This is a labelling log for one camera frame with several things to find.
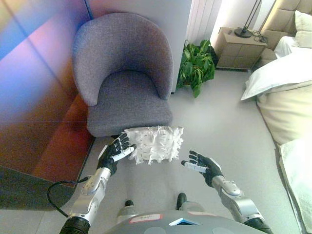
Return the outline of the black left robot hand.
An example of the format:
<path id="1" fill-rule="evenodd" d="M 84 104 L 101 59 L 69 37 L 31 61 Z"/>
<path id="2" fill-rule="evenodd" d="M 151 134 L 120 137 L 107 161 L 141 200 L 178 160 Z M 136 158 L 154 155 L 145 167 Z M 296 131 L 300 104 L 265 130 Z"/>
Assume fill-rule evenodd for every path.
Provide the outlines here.
<path id="1" fill-rule="evenodd" d="M 119 160 L 130 156 L 136 149 L 136 145 L 129 145 L 129 138 L 126 133 L 117 137 L 107 148 L 100 154 L 97 169 L 107 168 L 111 172 L 111 176 L 117 171 L 117 163 Z"/>

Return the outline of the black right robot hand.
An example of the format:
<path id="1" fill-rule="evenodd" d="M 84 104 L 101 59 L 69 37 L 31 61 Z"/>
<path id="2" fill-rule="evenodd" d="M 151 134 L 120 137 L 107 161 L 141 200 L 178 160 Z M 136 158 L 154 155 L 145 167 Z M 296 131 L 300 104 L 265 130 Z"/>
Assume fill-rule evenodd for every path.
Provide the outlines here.
<path id="1" fill-rule="evenodd" d="M 205 157 L 202 154 L 189 151 L 189 161 L 181 161 L 181 164 L 193 171 L 199 172 L 205 178 L 205 182 L 212 187 L 212 180 L 215 176 L 223 176 L 221 167 L 212 158 Z"/>

